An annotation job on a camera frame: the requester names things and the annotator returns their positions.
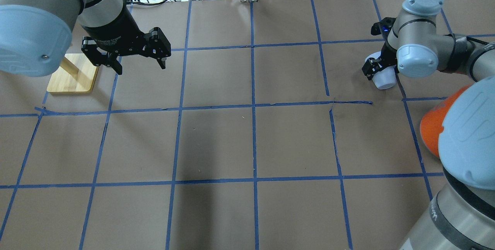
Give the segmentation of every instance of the light blue joint cap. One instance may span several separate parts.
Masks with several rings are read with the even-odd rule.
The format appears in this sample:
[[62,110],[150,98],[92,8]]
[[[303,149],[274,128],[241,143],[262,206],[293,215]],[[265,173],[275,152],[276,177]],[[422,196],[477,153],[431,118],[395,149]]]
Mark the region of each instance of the light blue joint cap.
[[26,5],[0,5],[0,70],[52,74],[71,41],[69,26],[58,16]]
[[435,16],[442,10],[444,0],[405,0],[403,9],[418,16]]
[[443,127],[439,153],[445,169],[466,185],[495,190],[495,77],[463,92]]
[[397,50],[397,65],[400,73],[407,77],[426,77],[438,67],[435,52],[419,44],[405,44]]

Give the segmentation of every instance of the blue tape grid line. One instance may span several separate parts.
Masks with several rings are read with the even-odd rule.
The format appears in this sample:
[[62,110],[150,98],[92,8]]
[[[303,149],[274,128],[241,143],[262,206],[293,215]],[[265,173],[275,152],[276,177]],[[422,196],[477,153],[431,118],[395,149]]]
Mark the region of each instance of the blue tape grid line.
[[327,70],[325,69],[325,58],[323,58],[323,48],[321,45],[320,26],[318,24],[318,16],[316,15],[316,8],[314,6],[314,0],[311,0],[311,8],[313,9],[314,24],[316,25],[316,35],[318,36],[318,48],[320,49],[320,62],[321,62],[321,69],[323,70],[323,82],[325,83],[325,92],[327,93],[327,97],[329,97],[330,93],[328,90]]
[[254,65],[254,7],[249,3],[251,19],[251,108],[253,109],[253,198],[254,198],[254,248],[259,250],[258,221],[258,161],[256,160],[256,97],[255,97],[255,65]]
[[345,189],[343,185],[343,180],[344,177],[342,175],[342,168],[340,165],[339,161],[339,151],[337,150],[337,144],[336,144],[336,135],[335,135],[335,122],[334,122],[334,114],[333,111],[329,111],[329,116],[330,116],[330,124],[332,126],[332,137],[333,137],[333,143],[334,143],[334,150],[335,150],[335,161],[337,164],[337,171],[339,173],[339,180],[340,180],[340,185],[341,185],[341,197],[342,197],[342,207],[343,207],[343,216],[345,220],[345,231],[347,232],[347,240],[349,244],[349,249],[353,249],[352,247],[352,236],[350,233],[350,223],[349,223],[349,213],[347,209],[347,200],[345,199]]
[[[444,176],[443,172],[426,173],[428,177]],[[274,181],[314,181],[314,180],[345,180],[351,179],[389,179],[389,178],[417,178],[423,177],[423,173],[409,174],[378,174],[378,175],[343,175],[343,176],[304,176],[304,177],[264,177],[256,178],[258,182]],[[238,179],[205,179],[205,180],[183,180],[175,181],[175,185],[211,184],[211,183],[246,183],[253,182],[254,178]],[[108,182],[108,183],[64,183],[64,184],[21,184],[18,189],[42,189],[42,188],[69,188],[69,187],[120,187],[120,186],[148,186],[148,185],[171,185],[172,181],[147,181],[147,182]],[[0,189],[14,189],[16,185],[0,185]]]
[[452,34],[451,25],[449,24],[449,21],[447,20],[447,16],[445,15],[444,9],[442,9],[441,13],[442,13],[442,16],[444,17],[444,21],[445,21],[445,24],[447,25],[447,29],[449,30],[449,33]]
[[403,103],[404,103],[405,112],[407,114],[407,120],[409,121],[409,126],[411,128],[412,138],[414,139],[414,146],[416,147],[416,153],[418,153],[419,165],[421,166],[421,171],[423,172],[423,177],[425,179],[426,190],[428,191],[428,197],[430,197],[430,201],[431,201],[433,199],[433,194],[430,187],[430,181],[428,180],[428,175],[426,174],[425,164],[423,163],[421,150],[419,149],[419,143],[416,137],[416,131],[414,130],[414,125],[412,123],[411,114],[409,112],[409,107],[407,106],[407,102],[403,101]]
[[495,34],[488,34],[488,35],[469,35],[469,37],[495,37]]
[[[189,44],[189,27],[191,26],[191,7],[192,2],[189,1],[189,9],[187,14],[187,27],[186,27],[186,42],[184,43],[184,48],[188,48]],[[182,84],[181,84],[181,99],[179,104],[179,116],[177,122],[177,135],[175,136],[175,152],[174,152],[174,167],[172,171],[172,183],[170,189],[170,202],[168,206],[168,221],[166,229],[166,250],[170,249],[170,233],[172,228],[172,215],[174,209],[174,197],[175,197],[175,184],[177,178],[177,160],[179,157],[179,141],[181,133],[181,123],[182,123],[182,110],[184,104],[184,87],[186,86],[186,63],[187,63],[187,50],[184,51],[184,63],[182,64]]]
[[41,119],[43,118],[43,113],[38,116],[38,121],[36,122],[36,126],[34,131],[32,132],[31,140],[29,141],[28,148],[26,150],[26,154],[24,155],[24,159],[22,161],[21,170],[19,171],[19,175],[17,176],[17,182],[14,186],[14,191],[12,192],[12,197],[10,197],[9,207],[7,208],[7,212],[5,213],[5,217],[3,218],[2,228],[0,229],[0,241],[2,240],[3,232],[5,231],[5,226],[7,225],[7,220],[9,219],[10,211],[12,210],[12,205],[14,204],[14,199],[19,190],[19,185],[21,183],[22,174],[24,172],[24,168],[26,167],[26,163],[28,161],[29,153],[31,151],[32,143],[36,136],[36,132],[38,131],[39,124],[41,123]]
[[318,42],[298,42],[298,43],[274,43],[274,44],[247,44],[238,46],[212,46],[212,47],[196,47],[196,48],[175,48],[172,52],[178,51],[201,51],[201,50],[218,50],[218,49],[243,49],[243,48],[258,48],[258,47],[278,47],[278,46],[302,46],[302,45],[317,45],[317,44],[333,44],[333,43],[361,43],[383,41],[382,38],[364,39],[364,40],[341,40],[341,41],[318,41]]
[[378,21],[382,21],[382,15],[380,14],[380,9],[378,9],[378,4],[376,0],[373,0],[373,5],[375,6],[376,15],[378,16]]
[[428,100],[446,100],[447,97],[416,97],[416,98],[405,98],[403,101],[428,101]]
[[37,117],[39,114],[5,114],[0,115],[0,118],[19,118],[19,117]]
[[43,105],[45,105],[45,104],[46,104],[46,100],[48,100],[48,91],[46,91],[46,92],[44,93],[44,98],[43,98],[43,102],[42,102],[42,104],[43,104]]
[[110,115],[111,115],[112,104],[113,104],[113,96],[115,95],[115,87],[117,86],[117,80],[118,80],[118,75],[115,74],[115,78],[113,80],[112,93],[110,95],[110,102],[108,103],[108,111],[106,112],[105,127],[103,129],[103,134],[101,135],[101,142],[99,145],[98,158],[97,158],[96,166],[94,168],[94,175],[93,175],[93,180],[92,180],[92,184],[91,184],[90,198],[88,200],[88,207],[86,209],[86,215],[84,218],[83,231],[81,233],[81,240],[79,241],[79,250],[82,250],[83,246],[84,246],[84,239],[85,239],[85,235],[86,235],[86,229],[88,228],[88,221],[89,221],[90,212],[91,212],[92,199],[94,196],[94,188],[96,187],[96,181],[98,178],[99,164],[101,161],[101,155],[103,154],[103,147],[105,144],[106,131],[108,129],[108,123],[110,122]]
[[[410,100],[428,100],[428,99],[410,99]],[[368,104],[373,105],[373,102],[365,101],[365,100],[355,100],[355,101],[319,101],[319,102],[280,102],[280,103],[261,103],[255,104],[256,107],[269,107],[269,106],[301,106],[301,105],[325,105],[325,104]],[[238,109],[238,108],[251,108],[252,104],[240,104],[240,105],[217,105],[217,106],[198,106],[198,107],[172,107],[166,109],[154,108],[154,109],[120,109],[120,110],[111,110],[110,113],[138,113],[138,112],[163,112],[163,111],[179,111],[180,109],[184,110],[209,110],[209,109]],[[55,112],[46,109],[41,109],[39,107],[35,107],[37,111],[44,112],[43,116],[91,116],[91,115],[101,115],[107,114],[108,111],[96,111],[96,112]],[[9,114],[9,115],[0,115],[2,117],[35,117],[39,114]]]

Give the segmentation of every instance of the wooden stand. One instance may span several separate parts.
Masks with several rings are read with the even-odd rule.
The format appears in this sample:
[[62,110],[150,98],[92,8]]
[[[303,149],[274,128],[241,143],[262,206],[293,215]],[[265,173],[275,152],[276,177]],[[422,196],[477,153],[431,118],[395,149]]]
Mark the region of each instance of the wooden stand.
[[46,91],[58,94],[89,93],[96,79],[98,67],[83,53],[65,54],[60,67],[51,75]]

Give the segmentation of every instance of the white cup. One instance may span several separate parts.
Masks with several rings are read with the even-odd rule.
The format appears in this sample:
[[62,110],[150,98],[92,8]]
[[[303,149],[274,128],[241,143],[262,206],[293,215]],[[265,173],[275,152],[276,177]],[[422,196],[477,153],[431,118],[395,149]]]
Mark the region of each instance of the white cup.
[[[368,60],[369,58],[378,59],[380,55],[381,52],[375,52],[368,56],[366,60]],[[377,72],[373,76],[373,83],[375,83],[375,86],[378,88],[378,90],[387,90],[388,88],[391,88],[397,84],[395,67],[396,66],[389,66],[384,70]]]

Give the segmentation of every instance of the wooden board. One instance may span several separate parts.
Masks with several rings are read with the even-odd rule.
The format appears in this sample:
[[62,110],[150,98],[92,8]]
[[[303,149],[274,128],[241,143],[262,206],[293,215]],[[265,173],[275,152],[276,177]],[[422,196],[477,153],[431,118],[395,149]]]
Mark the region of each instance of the wooden board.
[[65,57],[75,65],[79,71],[70,74],[62,67],[51,75],[46,91],[58,94],[89,93],[96,79],[98,67],[86,58],[83,53],[66,54]]

